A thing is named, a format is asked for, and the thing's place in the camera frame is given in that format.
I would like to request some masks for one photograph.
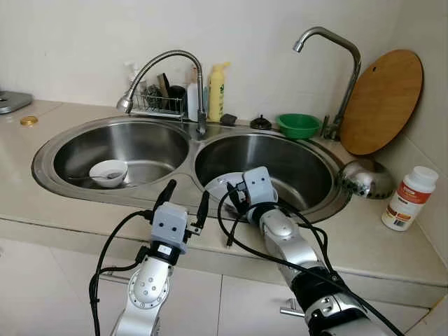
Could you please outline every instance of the green plastic basket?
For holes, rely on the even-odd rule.
[[[308,139],[311,138],[319,128],[321,121],[308,114],[289,113],[276,117],[280,132],[289,139]]]

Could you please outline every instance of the double sink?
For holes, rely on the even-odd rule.
[[[128,164],[126,179],[104,189],[89,178],[103,160]],[[313,141],[290,141],[271,131],[207,125],[200,136],[193,123],[122,116],[94,120],[47,142],[34,157],[32,173],[51,192],[82,200],[151,208],[170,179],[177,180],[171,201],[195,214],[205,185],[230,172],[266,166],[280,202],[301,210],[311,222],[342,209],[350,194],[335,183],[342,163]],[[210,201],[216,216],[218,198]],[[234,218],[225,206],[224,218]]]

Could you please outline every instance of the dish rack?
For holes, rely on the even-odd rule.
[[[135,116],[173,118],[183,122],[186,109],[186,94],[182,98],[166,98],[135,93],[134,107],[131,110],[131,114]]]

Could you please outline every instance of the round cutting board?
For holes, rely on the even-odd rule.
[[[405,126],[420,97],[423,69],[410,50],[381,56],[358,79],[341,125],[341,143],[354,155],[388,144]]]

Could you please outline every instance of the flexible faucet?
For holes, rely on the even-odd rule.
[[[190,59],[196,66],[197,69],[197,128],[196,130],[201,134],[205,134],[207,131],[207,115],[204,111],[204,99],[202,97],[202,67],[197,58],[189,53],[188,51],[184,50],[170,50],[165,51],[162,54],[154,57],[151,61],[146,63],[146,65],[141,68],[140,72],[135,76],[134,81],[132,82],[131,86],[129,87],[129,90],[127,93],[120,98],[117,102],[117,109],[119,112],[122,113],[130,113],[132,110],[132,98],[134,96],[135,90],[137,88],[137,85],[140,83],[140,80],[145,76],[146,72],[148,72],[149,69],[154,67],[158,62],[164,60],[165,58],[171,57],[171,56],[184,56]]]
[[[324,122],[323,125],[323,136],[325,138],[339,140],[339,132],[342,124],[342,119],[344,118],[347,104],[349,103],[351,93],[353,92],[356,80],[358,79],[359,71],[361,70],[361,54],[359,53],[356,45],[354,45],[352,42],[323,27],[312,27],[308,29],[301,35],[298,41],[295,42],[293,49],[300,53],[305,41],[313,35],[321,35],[329,39],[330,41],[339,44],[340,46],[346,48],[353,56],[353,73],[350,77],[349,86],[347,87],[341,106],[339,107],[339,111],[337,112],[337,115],[335,116],[332,124],[326,125],[326,122]]]

